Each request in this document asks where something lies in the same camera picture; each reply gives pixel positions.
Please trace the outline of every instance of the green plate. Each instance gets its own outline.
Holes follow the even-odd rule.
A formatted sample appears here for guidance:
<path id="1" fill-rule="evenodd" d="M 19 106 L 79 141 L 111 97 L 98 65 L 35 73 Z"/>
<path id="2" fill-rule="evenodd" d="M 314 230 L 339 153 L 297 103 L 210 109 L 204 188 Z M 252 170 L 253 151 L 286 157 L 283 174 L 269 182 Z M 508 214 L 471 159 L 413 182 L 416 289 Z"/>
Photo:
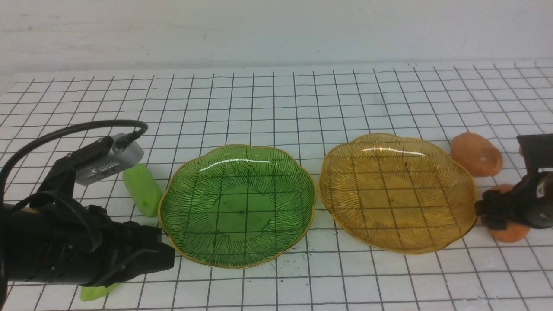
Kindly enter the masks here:
<path id="1" fill-rule="evenodd" d="M 311 175 L 271 147 L 227 145 L 184 164 L 159 204 L 175 249 L 205 265 L 245 268 L 274 259 L 309 229 Z"/>

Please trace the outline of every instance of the black cable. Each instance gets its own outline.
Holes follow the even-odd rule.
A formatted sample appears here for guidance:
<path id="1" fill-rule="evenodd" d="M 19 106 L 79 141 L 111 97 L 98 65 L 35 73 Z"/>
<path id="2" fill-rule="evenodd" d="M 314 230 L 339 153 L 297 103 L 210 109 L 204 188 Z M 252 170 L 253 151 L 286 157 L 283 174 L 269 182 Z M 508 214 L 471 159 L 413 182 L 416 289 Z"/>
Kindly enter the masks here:
<path id="1" fill-rule="evenodd" d="M 104 128 L 104 127 L 138 127 L 138 131 L 134 131 L 130 134 L 125 135 L 122 139 L 116 141 L 116 146 L 118 148 L 124 148 L 136 140 L 140 135 L 144 134 L 148 129 L 148 124 L 137 121 L 137 120 L 102 120 L 102 121 L 92 121 L 81 123 L 73 126 L 68 126 L 66 128 L 59 129 L 57 131 L 46 134 L 42 137 L 39 137 L 32 142 L 26 144 L 23 148 L 15 152 L 10 159 L 6 162 L 2 170 L 0 171 L 0 224 L 4 221 L 4 192 L 6 190 L 6 182 L 8 181 L 8 176 L 15 165 L 23 159 L 28 153 L 37 149 L 38 147 L 49 143 L 55 139 L 61 138 L 63 136 L 71 135 L 74 133 L 88 131 L 90 129 Z M 5 249 L 4 249 L 4 232 L 3 227 L 0 228 L 0 309 L 4 306 L 8 294 L 8 275 L 5 265 Z"/>

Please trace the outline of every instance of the green soap bar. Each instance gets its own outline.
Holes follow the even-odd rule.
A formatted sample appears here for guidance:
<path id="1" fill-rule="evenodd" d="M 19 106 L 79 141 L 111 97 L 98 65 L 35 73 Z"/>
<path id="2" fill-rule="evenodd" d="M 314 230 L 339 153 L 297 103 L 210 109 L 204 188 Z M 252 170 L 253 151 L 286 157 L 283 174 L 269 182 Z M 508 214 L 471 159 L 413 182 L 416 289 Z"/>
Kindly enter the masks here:
<path id="1" fill-rule="evenodd" d="M 118 283 L 111 284 L 108 287 L 98 286 L 98 287 L 84 287 L 81 286 L 81 301 L 92 301 L 100 297 L 103 297 L 109 292 L 111 292 Z"/>
<path id="2" fill-rule="evenodd" d="M 156 217 L 162 193 L 148 167 L 144 164 L 137 164 L 125 170 L 123 182 L 138 210 L 146 217 Z"/>

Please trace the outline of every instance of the glass plate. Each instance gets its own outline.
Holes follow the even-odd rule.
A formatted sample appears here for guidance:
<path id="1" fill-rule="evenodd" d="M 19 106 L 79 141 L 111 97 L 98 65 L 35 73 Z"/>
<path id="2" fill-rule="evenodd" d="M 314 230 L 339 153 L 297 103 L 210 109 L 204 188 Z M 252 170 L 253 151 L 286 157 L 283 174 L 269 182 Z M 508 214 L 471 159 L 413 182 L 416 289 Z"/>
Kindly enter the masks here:
<path id="1" fill-rule="evenodd" d="M 159 222 L 184 257 L 245 268 L 270 261 L 307 232 L 311 175 L 272 147 L 227 145 L 184 164 L 159 205 Z"/>
<path id="2" fill-rule="evenodd" d="M 440 250 L 476 222 L 471 175 L 417 138 L 376 133 L 337 146 L 323 161 L 319 192 L 344 230 L 396 252 Z"/>

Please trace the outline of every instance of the orange object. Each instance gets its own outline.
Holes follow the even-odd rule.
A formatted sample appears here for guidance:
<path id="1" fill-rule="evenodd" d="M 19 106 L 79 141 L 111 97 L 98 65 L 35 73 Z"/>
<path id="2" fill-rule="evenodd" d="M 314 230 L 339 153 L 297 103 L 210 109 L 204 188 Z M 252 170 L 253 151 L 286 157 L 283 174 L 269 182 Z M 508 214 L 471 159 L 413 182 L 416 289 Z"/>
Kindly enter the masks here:
<path id="1" fill-rule="evenodd" d="M 475 177 L 494 176 L 503 168 L 501 152 L 487 139 L 471 132 L 453 139 L 451 158 Z"/>
<path id="2" fill-rule="evenodd" d="M 511 191 L 512 188 L 513 185 L 511 184 L 501 184 L 499 186 L 491 188 L 490 190 L 499 190 L 501 191 L 501 193 L 505 193 L 507 191 Z M 506 230 L 488 229 L 488 231 L 498 241 L 505 243 L 515 243 L 524 239 L 524 237 L 530 231 L 530 228 L 521 224 L 517 224 L 515 222 L 508 222 Z"/>

